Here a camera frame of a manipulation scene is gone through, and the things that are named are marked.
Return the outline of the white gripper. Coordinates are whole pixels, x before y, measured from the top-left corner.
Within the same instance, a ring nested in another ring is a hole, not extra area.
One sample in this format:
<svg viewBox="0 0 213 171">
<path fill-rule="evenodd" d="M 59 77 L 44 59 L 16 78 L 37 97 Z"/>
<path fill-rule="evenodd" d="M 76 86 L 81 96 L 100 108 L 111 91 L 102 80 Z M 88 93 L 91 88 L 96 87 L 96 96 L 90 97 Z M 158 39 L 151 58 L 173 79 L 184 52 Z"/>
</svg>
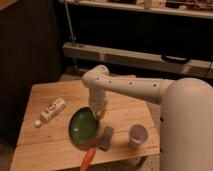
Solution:
<svg viewBox="0 0 213 171">
<path fill-rule="evenodd" d="M 89 107 L 97 119 L 102 119 L 106 113 L 108 100 L 105 90 L 90 89 L 89 90 Z"/>
</svg>

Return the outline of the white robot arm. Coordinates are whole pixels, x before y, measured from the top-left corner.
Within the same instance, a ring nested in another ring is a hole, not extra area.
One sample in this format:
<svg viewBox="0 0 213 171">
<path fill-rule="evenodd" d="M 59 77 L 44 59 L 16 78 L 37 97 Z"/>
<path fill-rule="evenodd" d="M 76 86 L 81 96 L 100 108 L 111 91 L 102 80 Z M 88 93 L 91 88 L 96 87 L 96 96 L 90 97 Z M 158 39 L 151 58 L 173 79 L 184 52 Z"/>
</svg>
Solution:
<svg viewBox="0 0 213 171">
<path fill-rule="evenodd" d="M 213 171 L 213 86 L 197 78 L 113 77 L 104 65 L 87 71 L 82 82 L 99 117 L 108 91 L 161 106 L 160 171 Z"/>
</svg>

